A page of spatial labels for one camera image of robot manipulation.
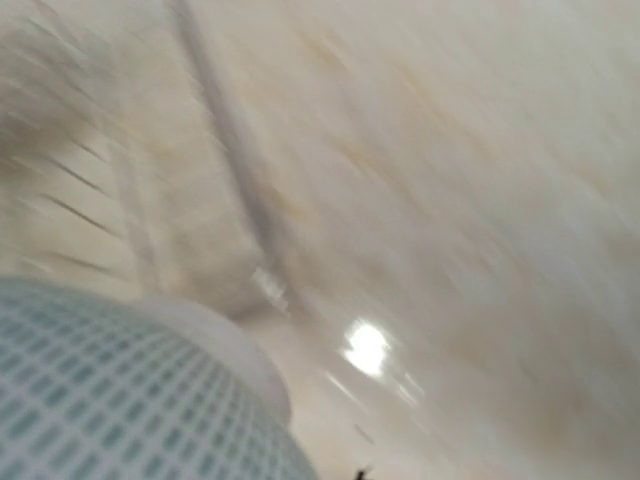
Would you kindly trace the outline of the light striped bowl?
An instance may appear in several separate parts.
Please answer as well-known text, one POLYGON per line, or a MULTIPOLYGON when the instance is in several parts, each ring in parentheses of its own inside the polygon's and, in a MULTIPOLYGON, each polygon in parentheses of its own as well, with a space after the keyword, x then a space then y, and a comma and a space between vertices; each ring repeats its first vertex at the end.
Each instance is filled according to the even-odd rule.
POLYGON ((133 307, 1 281, 5 479, 312 479, 287 428, 220 360, 133 307))

